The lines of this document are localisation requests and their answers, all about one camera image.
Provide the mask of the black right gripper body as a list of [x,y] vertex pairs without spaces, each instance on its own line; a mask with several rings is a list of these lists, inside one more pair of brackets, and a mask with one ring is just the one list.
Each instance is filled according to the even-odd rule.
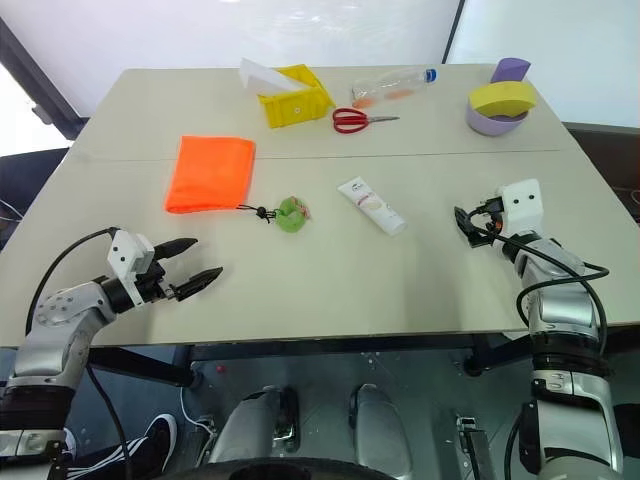
[[479,208],[478,213],[488,215],[490,221],[485,225],[482,232],[485,236],[497,235],[502,232],[504,204],[501,197],[494,197],[486,200]]

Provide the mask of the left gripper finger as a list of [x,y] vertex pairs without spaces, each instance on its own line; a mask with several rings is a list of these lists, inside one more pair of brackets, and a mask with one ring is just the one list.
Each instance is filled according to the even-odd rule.
[[155,261],[160,261],[173,258],[185,252],[187,249],[194,246],[197,242],[198,240],[196,238],[177,238],[161,243],[154,247],[153,259]]
[[174,287],[174,298],[177,301],[183,301],[199,293],[214,282],[222,272],[222,267],[216,267],[190,277],[185,283]]

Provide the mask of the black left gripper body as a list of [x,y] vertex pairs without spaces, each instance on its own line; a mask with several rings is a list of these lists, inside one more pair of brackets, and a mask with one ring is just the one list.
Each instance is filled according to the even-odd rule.
[[134,286],[144,304],[176,298],[176,291],[165,280],[165,275],[165,269],[157,260],[151,261],[145,273],[136,275]]

